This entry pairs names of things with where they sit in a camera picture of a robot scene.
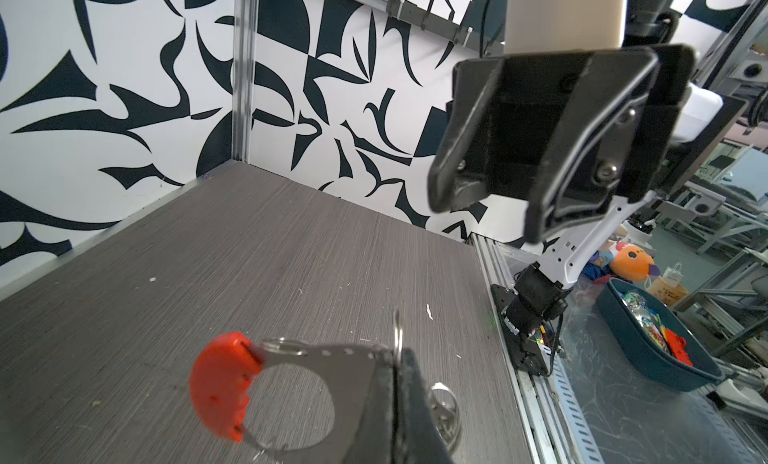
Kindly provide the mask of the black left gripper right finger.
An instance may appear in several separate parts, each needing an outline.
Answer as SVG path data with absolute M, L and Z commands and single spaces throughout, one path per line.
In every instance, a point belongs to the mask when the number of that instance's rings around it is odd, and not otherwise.
M 412 349 L 402 348 L 395 357 L 395 462 L 452 463 L 437 430 L 415 353 Z

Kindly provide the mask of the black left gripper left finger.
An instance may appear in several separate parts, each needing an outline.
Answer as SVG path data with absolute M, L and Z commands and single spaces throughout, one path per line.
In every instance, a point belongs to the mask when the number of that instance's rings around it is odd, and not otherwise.
M 398 420 L 398 372 L 388 351 L 333 349 L 323 377 L 334 406 L 328 434 L 341 463 L 391 463 Z

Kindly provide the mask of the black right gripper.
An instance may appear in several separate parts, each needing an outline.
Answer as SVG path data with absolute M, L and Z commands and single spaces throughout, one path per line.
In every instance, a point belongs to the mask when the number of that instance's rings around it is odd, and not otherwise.
M 427 176 L 430 209 L 523 199 L 524 238 L 534 243 L 602 219 L 614 194 L 638 201 L 667 152 L 695 64 L 684 44 L 459 62 Z

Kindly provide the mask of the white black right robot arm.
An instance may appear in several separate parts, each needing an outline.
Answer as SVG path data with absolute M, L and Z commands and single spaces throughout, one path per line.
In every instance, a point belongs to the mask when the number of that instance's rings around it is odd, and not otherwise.
M 670 145 L 721 107 L 691 83 L 695 50 L 670 40 L 673 1 L 506 0 L 503 52 L 453 68 L 430 208 L 521 199 L 524 241 L 557 238 L 501 306 L 514 336 L 563 313 L 598 247 L 656 193 Z

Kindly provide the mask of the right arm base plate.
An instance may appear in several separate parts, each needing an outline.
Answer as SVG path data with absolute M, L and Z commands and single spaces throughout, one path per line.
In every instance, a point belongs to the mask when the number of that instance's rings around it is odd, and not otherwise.
M 534 376 L 548 377 L 554 357 L 544 357 L 534 333 L 545 322 L 558 318 L 558 329 L 549 347 L 559 343 L 567 292 L 556 292 L 553 297 L 534 303 L 514 288 L 492 284 L 490 290 L 513 368 Z

